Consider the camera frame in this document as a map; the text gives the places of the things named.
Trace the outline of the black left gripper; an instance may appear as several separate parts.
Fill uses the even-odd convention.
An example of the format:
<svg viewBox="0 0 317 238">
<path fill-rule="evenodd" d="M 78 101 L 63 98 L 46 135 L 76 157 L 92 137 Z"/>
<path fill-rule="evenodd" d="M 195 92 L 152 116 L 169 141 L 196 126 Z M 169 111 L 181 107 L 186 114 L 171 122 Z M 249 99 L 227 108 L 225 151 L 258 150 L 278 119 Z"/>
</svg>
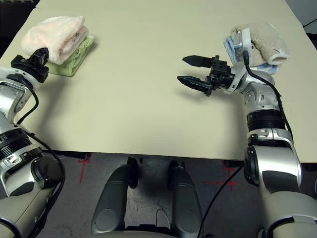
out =
<svg viewBox="0 0 317 238">
<path fill-rule="evenodd" d="M 49 59 L 48 48 L 37 49 L 28 59 L 17 55 L 10 63 L 12 68 L 20 69 L 32 75 L 38 82 L 44 83 L 48 77 L 49 68 L 46 63 Z"/>
</svg>

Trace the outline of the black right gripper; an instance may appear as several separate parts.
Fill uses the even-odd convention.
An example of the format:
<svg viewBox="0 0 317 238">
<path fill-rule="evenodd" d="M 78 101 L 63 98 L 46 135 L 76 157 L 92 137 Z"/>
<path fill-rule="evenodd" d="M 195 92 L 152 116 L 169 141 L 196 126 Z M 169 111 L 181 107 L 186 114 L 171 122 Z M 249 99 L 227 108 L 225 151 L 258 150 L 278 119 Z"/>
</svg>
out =
<svg viewBox="0 0 317 238">
<path fill-rule="evenodd" d="M 226 61 L 219 59 L 219 55 L 212 58 L 202 56 L 186 56 L 184 62 L 195 67 L 211 68 L 206 82 L 193 76 L 177 76 L 177 79 L 185 86 L 203 92 L 210 96 L 216 89 L 228 89 L 232 84 L 235 74 L 231 73 L 231 67 Z"/>
</svg>

